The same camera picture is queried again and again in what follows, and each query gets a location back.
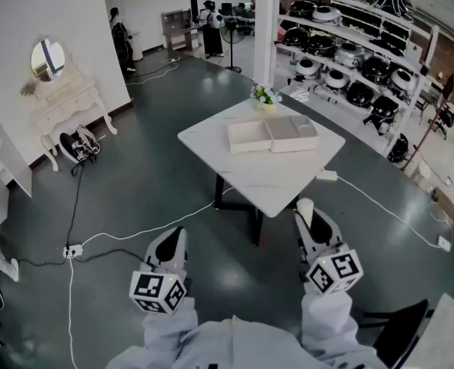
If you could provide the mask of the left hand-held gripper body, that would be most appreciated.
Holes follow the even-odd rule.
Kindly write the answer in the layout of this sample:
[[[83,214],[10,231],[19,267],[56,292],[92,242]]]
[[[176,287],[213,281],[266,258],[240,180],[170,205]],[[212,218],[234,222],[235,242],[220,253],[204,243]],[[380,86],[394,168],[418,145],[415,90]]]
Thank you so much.
[[[144,312],[174,314],[188,296],[185,262],[143,261],[132,274],[130,299]]]

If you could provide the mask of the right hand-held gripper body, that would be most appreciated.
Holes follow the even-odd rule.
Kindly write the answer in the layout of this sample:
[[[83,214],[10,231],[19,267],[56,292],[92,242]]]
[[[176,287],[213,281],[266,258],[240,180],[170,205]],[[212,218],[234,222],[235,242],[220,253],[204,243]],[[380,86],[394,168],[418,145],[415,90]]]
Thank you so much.
[[[352,288],[364,275],[356,250],[338,242],[312,259],[302,280],[320,295],[329,295]]]

